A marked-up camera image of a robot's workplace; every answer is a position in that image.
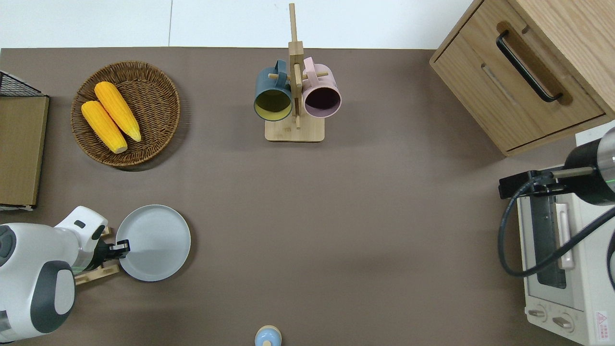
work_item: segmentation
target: yellow corn cob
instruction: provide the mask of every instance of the yellow corn cob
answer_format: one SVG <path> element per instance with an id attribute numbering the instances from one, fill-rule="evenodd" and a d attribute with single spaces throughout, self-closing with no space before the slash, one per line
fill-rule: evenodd
<path id="1" fill-rule="evenodd" d="M 90 124 L 98 138 L 115 154 L 126 151 L 126 139 L 98 101 L 88 101 L 81 105 L 81 113 Z"/>
<path id="2" fill-rule="evenodd" d="M 100 82 L 94 87 L 94 92 L 120 130 L 141 142 L 139 124 L 116 86 L 110 82 Z"/>

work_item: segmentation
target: wooden mug rack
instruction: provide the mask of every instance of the wooden mug rack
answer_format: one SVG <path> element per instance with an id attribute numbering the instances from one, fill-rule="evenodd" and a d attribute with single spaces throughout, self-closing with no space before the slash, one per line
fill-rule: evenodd
<path id="1" fill-rule="evenodd" d="M 306 114 L 303 110 L 301 91 L 303 81 L 308 77 L 301 72 L 305 69 L 303 63 L 303 42 L 297 40 L 295 19 L 295 4 L 289 5 L 290 33 L 292 41 L 288 43 L 288 61 L 290 62 L 290 91 L 293 98 L 292 116 L 280 121 L 265 121 L 265 138 L 271 142 L 322 142 L 325 139 L 325 120 Z M 328 73 L 319 73 L 318 77 Z"/>

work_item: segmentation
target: white plate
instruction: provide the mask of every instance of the white plate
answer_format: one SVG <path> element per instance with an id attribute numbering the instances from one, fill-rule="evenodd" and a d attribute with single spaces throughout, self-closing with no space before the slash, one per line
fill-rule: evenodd
<path id="1" fill-rule="evenodd" d="M 175 274 L 190 253 L 190 229 L 172 208 L 153 204 L 131 212 L 117 229 L 116 242 L 128 239 L 130 252 L 120 259 L 135 279 L 159 281 Z"/>

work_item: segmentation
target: wicker basket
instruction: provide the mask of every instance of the wicker basket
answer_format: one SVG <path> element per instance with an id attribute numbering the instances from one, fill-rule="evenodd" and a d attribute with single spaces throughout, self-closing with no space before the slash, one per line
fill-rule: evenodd
<path id="1" fill-rule="evenodd" d="M 139 123 L 141 142 L 125 135 L 128 149 L 123 153 L 109 150 L 81 113 L 83 103 L 97 99 L 94 86 L 101 81 L 116 85 Z M 98 70 L 79 88 L 71 109 L 71 128 L 81 149 L 112 167 L 134 166 L 156 156 L 171 141 L 179 121 L 180 97 L 174 83 L 145 62 L 117 62 Z"/>

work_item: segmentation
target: black drawer handle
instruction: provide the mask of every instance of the black drawer handle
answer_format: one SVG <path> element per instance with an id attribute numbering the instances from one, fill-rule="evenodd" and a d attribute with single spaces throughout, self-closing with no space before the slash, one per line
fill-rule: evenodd
<path id="1" fill-rule="evenodd" d="M 549 95 L 541 87 L 541 85 L 538 84 L 538 82 L 536 81 L 536 78 L 534 78 L 534 76 L 531 75 L 528 69 L 525 68 L 525 66 L 523 66 L 521 61 L 519 61 L 519 59 L 515 56 L 515 54 L 508 48 L 508 46 L 504 42 L 504 38 L 506 37 L 506 35 L 508 35 L 508 30 L 504 30 L 504 32 L 501 33 L 500 36 L 498 36 L 498 39 L 496 40 L 496 45 L 498 46 L 502 54 L 504 54 L 506 59 L 510 61 L 510 63 L 517 70 L 517 72 L 519 72 L 521 77 L 523 77 L 523 79 L 525 79 L 525 81 L 530 85 L 530 87 L 534 89 L 536 94 L 545 102 L 553 102 L 559 99 L 560 97 L 562 97 L 563 95 L 562 93 L 559 93 L 555 96 Z"/>

